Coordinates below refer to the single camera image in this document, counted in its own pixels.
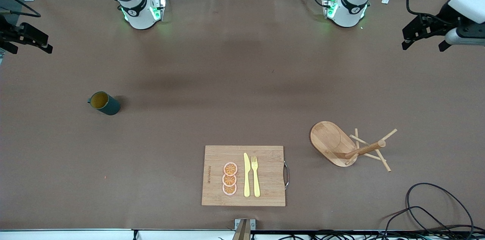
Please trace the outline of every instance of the orange slice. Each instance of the orange slice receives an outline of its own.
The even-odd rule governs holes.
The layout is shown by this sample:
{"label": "orange slice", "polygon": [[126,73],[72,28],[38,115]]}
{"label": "orange slice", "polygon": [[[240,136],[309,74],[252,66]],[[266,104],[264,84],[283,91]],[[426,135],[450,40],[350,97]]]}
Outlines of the orange slice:
{"label": "orange slice", "polygon": [[231,186],[231,187],[228,187],[228,186],[225,186],[225,185],[222,186],[222,192],[224,192],[226,195],[233,195],[233,194],[236,193],[237,190],[238,190],[237,185],[234,185],[234,186]]}
{"label": "orange slice", "polygon": [[238,172],[238,166],[234,162],[228,162],[224,165],[224,173],[227,176],[234,176]]}
{"label": "orange slice", "polygon": [[222,184],[227,187],[234,186],[236,184],[236,181],[237,181],[236,176],[228,176],[228,175],[222,176]]}

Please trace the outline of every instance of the table surface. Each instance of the table surface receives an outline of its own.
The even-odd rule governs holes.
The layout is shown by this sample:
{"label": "table surface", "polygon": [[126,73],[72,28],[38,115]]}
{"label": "table surface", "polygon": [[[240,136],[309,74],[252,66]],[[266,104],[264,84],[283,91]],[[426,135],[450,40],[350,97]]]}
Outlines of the table surface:
{"label": "table surface", "polygon": [[[407,189],[447,188],[485,221],[483,47],[401,49],[405,0],[371,0],[340,28],[313,0],[170,0],[170,22],[137,31],[112,0],[35,0],[54,53],[21,46],[0,67],[0,228],[378,229]],[[412,0],[436,13],[447,0]],[[86,102],[104,90],[123,108]],[[332,121],[374,142],[336,167],[310,143]],[[286,207],[201,205],[205,145],[283,145]],[[467,223],[437,190],[411,195],[444,223]],[[391,229],[417,229],[402,215]]]}

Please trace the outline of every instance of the yellow fork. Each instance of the yellow fork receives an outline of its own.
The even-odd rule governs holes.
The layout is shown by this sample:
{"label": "yellow fork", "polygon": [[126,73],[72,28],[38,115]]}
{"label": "yellow fork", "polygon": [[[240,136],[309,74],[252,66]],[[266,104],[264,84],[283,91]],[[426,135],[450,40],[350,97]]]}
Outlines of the yellow fork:
{"label": "yellow fork", "polygon": [[254,174],[254,196],[259,197],[260,192],[260,181],[258,180],[258,158],[256,156],[251,157],[251,168],[253,168]]}

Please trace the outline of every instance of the cutting board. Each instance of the cutting board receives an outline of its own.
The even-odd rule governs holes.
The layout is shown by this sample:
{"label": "cutting board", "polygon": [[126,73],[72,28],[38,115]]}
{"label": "cutting board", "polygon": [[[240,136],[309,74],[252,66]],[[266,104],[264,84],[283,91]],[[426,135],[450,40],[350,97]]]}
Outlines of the cutting board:
{"label": "cutting board", "polygon": [[[258,157],[258,179],[261,196],[254,196],[253,170],[249,172],[251,195],[244,197],[244,153]],[[282,146],[206,145],[202,205],[208,206],[285,206]],[[225,195],[222,191],[223,167],[228,162],[238,166],[237,191]]]}

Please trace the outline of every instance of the mug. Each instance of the mug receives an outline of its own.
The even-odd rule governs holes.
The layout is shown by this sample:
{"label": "mug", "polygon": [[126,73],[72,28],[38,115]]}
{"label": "mug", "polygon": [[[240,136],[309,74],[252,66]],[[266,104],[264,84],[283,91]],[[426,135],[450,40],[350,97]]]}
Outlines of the mug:
{"label": "mug", "polygon": [[88,99],[91,107],[107,115],[117,114],[120,110],[120,103],[106,92],[97,92]]}

